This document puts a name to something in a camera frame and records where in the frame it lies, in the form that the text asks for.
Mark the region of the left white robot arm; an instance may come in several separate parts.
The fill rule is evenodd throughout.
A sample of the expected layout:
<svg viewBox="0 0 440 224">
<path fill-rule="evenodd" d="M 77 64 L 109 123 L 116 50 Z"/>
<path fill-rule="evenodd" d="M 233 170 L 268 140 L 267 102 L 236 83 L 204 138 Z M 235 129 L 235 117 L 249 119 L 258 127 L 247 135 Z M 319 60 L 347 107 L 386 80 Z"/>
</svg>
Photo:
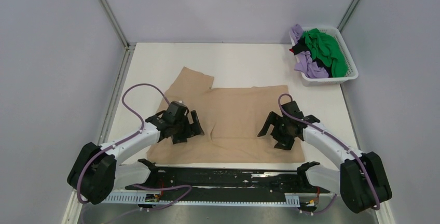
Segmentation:
<svg viewBox="0 0 440 224">
<path fill-rule="evenodd" d="M 152 162 L 139 159 L 125 164 L 125 161 L 164 139 L 180 144 L 198 135 L 204 135 L 204 131 L 197 112 L 172 101 L 166 110 L 142 120 L 139 129 L 120 140 L 100 146 L 85 144 L 68 174 L 67 183 L 79 193 L 80 200 L 94 205 L 103 202 L 114 190 L 127 186 L 154 189 L 159 175 Z"/>
</svg>

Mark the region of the beige t shirt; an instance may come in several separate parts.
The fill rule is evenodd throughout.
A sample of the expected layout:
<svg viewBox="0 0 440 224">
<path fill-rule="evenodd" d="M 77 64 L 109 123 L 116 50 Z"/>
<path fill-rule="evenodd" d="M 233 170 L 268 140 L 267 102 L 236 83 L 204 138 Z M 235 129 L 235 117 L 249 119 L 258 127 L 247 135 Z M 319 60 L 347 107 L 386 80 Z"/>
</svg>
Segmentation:
<svg viewBox="0 0 440 224">
<path fill-rule="evenodd" d="M 286 85 L 250 88 L 214 88 L 214 77 L 182 68 L 166 91 L 167 103 L 182 101 L 197 112 L 203 135 L 174 144 L 170 138 L 152 145 L 147 158 L 158 164 L 190 163 L 299 163 L 303 149 L 277 149 L 270 136 L 258 137 L 270 112 L 279 113 L 278 97 Z"/>
</svg>

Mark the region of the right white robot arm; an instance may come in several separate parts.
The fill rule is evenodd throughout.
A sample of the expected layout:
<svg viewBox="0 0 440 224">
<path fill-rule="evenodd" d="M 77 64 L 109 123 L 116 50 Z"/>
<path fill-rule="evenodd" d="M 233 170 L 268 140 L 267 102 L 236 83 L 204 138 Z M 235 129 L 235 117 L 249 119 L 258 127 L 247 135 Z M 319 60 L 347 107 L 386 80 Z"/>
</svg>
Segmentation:
<svg viewBox="0 0 440 224">
<path fill-rule="evenodd" d="M 350 147 L 332 134 L 314 115 L 305 116 L 295 101 L 280 104 L 280 115 L 271 111 L 258 137 L 269 134 L 276 149 L 290 150 L 296 138 L 312 145 L 325 155 L 336 169 L 319 162 L 307 162 L 297 169 L 297 187 L 310 191 L 323 188 L 341 196 L 348 209 L 360 213 L 377 210 L 392 198 L 392 190 L 382 159 L 375 152 Z"/>
</svg>

